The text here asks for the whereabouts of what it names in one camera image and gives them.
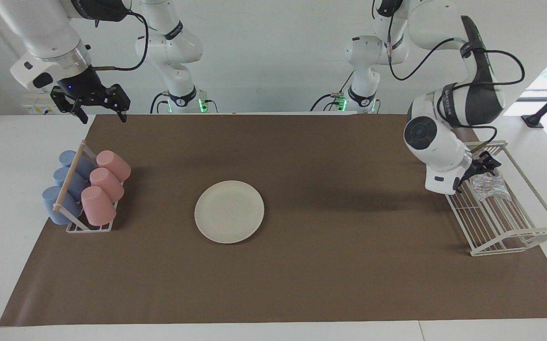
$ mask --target white plate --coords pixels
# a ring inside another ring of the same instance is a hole
[[[259,192],[241,181],[211,186],[202,193],[194,211],[200,232],[222,244],[241,242],[252,236],[264,215],[265,205]]]

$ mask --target cup rack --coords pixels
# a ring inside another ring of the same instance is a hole
[[[105,233],[112,230],[112,226],[114,226],[114,221],[110,222],[107,225],[103,226],[92,226],[88,223],[83,223],[79,218],[76,218],[73,216],[64,206],[63,206],[63,199],[65,197],[66,192],[68,191],[68,188],[70,187],[70,183],[72,181],[72,176],[74,172],[76,171],[76,168],[78,167],[78,163],[81,159],[81,157],[85,155],[90,162],[92,162],[94,165],[97,165],[97,156],[93,151],[86,145],[86,140],[83,140],[79,147],[78,151],[76,151],[76,155],[74,157],[74,160],[72,161],[72,164],[70,165],[70,172],[68,172],[68,175],[65,177],[65,181],[63,182],[63,186],[59,192],[59,196],[57,197],[57,201],[53,205],[53,211],[54,212],[60,212],[64,216],[66,216],[68,219],[70,219],[71,223],[68,224],[66,227],[67,233]],[[114,203],[114,208],[118,209],[118,202],[116,201]]]

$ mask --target pink cup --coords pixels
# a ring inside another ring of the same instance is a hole
[[[90,186],[82,191],[82,207],[92,226],[103,226],[113,222],[116,209],[103,188]]]
[[[99,167],[107,168],[112,172],[118,182],[126,181],[131,176],[131,167],[118,154],[113,151],[102,151],[97,155]]]
[[[90,173],[90,184],[101,187],[113,203],[122,199],[124,187],[107,168],[97,168]]]

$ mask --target blue cup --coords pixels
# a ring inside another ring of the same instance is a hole
[[[64,151],[59,155],[59,163],[62,167],[70,167],[75,157],[75,151]],[[90,179],[90,173],[94,171],[95,168],[96,166],[83,155],[78,162],[78,167],[76,167],[76,173],[88,181]]]
[[[53,186],[45,189],[44,192],[42,192],[42,202],[44,202],[44,207],[46,208],[46,211],[48,212],[48,215],[53,223],[57,225],[67,225],[71,223],[67,216],[64,216],[60,212],[53,212],[53,205],[57,202],[57,197],[59,196],[60,191],[61,188],[59,186]],[[65,207],[76,218],[78,218],[82,212],[80,205],[74,201],[74,198],[72,198],[70,193],[65,194],[63,199],[63,207]]]
[[[69,167],[57,169],[55,171],[55,174],[53,174],[53,180],[55,181],[55,184],[59,187],[63,187],[63,182],[65,181],[65,177],[68,176],[69,172]],[[82,198],[82,191],[88,188],[88,186],[88,182],[86,182],[86,180],[83,179],[83,177],[81,177],[78,173],[74,172],[74,174],[72,175],[72,181],[70,182],[70,187],[68,187],[68,193],[71,194],[72,198],[74,198],[75,201],[79,202]]]

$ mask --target cup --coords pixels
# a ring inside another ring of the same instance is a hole
[[[55,181],[55,184],[59,187],[63,187],[63,182],[65,181],[65,177],[68,176],[69,172],[69,167],[57,169],[53,174],[53,180]],[[83,177],[81,177],[78,173],[74,172],[74,174],[72,174],[70,187],[68,187],[68,193],[70,193],[72,198],[74,198],[74,200],[79,203],[82,197],[82,191],[85,190],[88,186],[88,182],[86,182],[86,180],[83,179]]]
[[[42,192],[42,202],[44,202],[44,207],[53,223],[57,225],[67,225],[71,223],[71,220],[68,219],[67,216],[64,216],[61,212],[53,212],[53,205],[57,202],[59,192],[61,192],[60,186],[47,188]],[[70,193],[65,194],[65,197],[63,198],[63,207],[76,218],[78,218],[82,212],[80,205],[72,198]]]
[[[102,151],[97,155],[99,167],[107,168],[112,172],[118,182],[123,182],[131,176],[131,167],[118,154],[113,151]]]
[[[85,210],[86,219],[92,226],[107,225],[116,218],[116,209],[112,200],[99,186],[90,186],[82,191],[82,207]]]
[[[62,167],[70,167],[75,157],[75,151],[64,151],[61,155],[59,155],[59,163]],[[78,162],[78,166],[76,167],[76,173],[88,181],[90,178],[90,172],[94,171],[95,168],[95,165],[83,155]]]
[[[124,187],[107,168],[97,168],[90,173],[90,184],[101,187],[113,203],[122,199]]]

